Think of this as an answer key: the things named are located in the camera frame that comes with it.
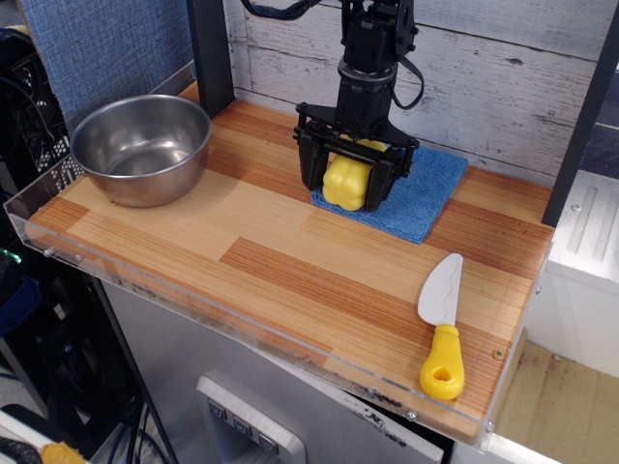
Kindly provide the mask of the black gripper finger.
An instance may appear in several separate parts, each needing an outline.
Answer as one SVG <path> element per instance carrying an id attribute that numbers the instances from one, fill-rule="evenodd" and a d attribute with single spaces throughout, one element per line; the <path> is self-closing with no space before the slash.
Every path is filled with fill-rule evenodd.
<path id="1" fill-rule="evenodd" d="M 324 138 L 302 137 L 299 140 L 301 178 L 309 191 L 323 184 L 330 151 Z"/>
<path id="2" fill-rule="evenodd" d="M 380 161 L 375 163 L 369 173 L 365 211 L 375 212 L 388 197 L 395 181 L 400 178 L 401 169 L 394 163 Z"/>

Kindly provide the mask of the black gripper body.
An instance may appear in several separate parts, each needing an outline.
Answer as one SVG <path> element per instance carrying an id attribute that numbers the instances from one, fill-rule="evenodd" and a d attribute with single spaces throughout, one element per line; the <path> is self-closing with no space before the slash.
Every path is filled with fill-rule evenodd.
<path id="1" fill-rule="evenodd" d="M 336 106 L 306 102 L 296 106 L 299 120 L 294 138 L 298 145 L 302 137 L 324 138 L 328 148 L 368 164 L 386 160 L 400 166 L 400 177 L 408 177 L 419 142 L 389 121 L 391 104 L 398 101 L 395 96 L 398 69 L 389 67 L 381 72 L 360 72 L 351 67 L 339 67 L 338 72 L 340 83 Z M 379 156 L 364 149 L 352 149 L 348 142 L 338 141 L 342 134 L 354 140 L 380 141 L 390 145 L 391 151 Z"/>

